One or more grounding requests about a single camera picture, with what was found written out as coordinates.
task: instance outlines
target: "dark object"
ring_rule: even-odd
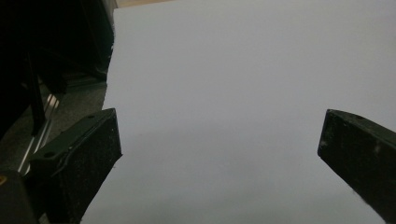
[[[51,93],[65,93],[76,79],[105,82],[113,40],[102,0],[0,0],[0,99],[9,110],[0,116],[7,118],[1,119],[0,138],[29,103],[33,135],[42,126],[37,77]]]
[[[41,99],[40,87],[38,85],[38,76],[33,70],[30,52],[26,52],[25,54],[24,66],[26,71],[26,83],[29,91],[30,106],[32,107],[33,114],[32,135],[36,135],[41,126],[44,124],[44,121],[46,121],[46,116],[44,114],[43,101]]]
[[[396,223],[396,133],[328,110],[318,154],[387,223]]]
[[[120,157],[116,110],[87,116],[38,150],[23,182],[0,171],[0,223],[79,223]]]
[[[37,223],[17,171],[0,171],[0,204],[0,223]]]
[[[120,156],[115,109],[82,119],[41,148],[30,163],[49,221],[79,223]]]

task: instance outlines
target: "white backdrop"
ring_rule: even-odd
[[[115,11],[124,156],[83,223],[383,223],[317,155],[327,108],[396,130],[396,1]]]

